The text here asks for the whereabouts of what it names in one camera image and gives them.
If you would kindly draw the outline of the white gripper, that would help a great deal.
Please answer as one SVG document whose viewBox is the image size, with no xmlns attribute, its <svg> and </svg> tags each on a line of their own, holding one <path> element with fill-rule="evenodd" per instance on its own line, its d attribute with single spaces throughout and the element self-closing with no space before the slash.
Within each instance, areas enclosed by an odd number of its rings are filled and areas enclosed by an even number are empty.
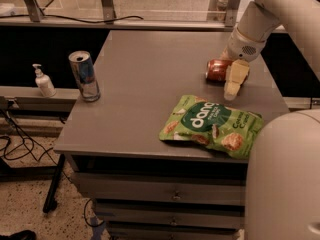
<svg viewBox="0 0 320 240">
<path fill-rule="evenodd" d="M 221 60 L 235 60 L 226 71 L 224 98 L 236 98 L 241 85 L 249 74 L 249 63 L 255 60 L 265 47 L 266 40 L 255 40 L 243 35 L 237 28 L 233 30 L 226 48 L 220 55 Z"/>
</svg>

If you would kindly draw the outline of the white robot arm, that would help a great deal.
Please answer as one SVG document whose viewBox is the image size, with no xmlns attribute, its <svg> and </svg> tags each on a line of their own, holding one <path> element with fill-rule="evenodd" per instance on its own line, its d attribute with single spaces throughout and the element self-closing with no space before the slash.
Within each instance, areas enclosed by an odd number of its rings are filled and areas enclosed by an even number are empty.
<svg viewBox="0 0 320 240">
<path fill-rule="evenodd" d="M 320 3 L 253 0 L 222 53 L 231 60 L 249 44 L 261 49 L 283 26 L 320 77 Z M 320 240 L 320 110 L 302 110 L 269 122 L 248 163 L 244 240 Z"/>
</svg>

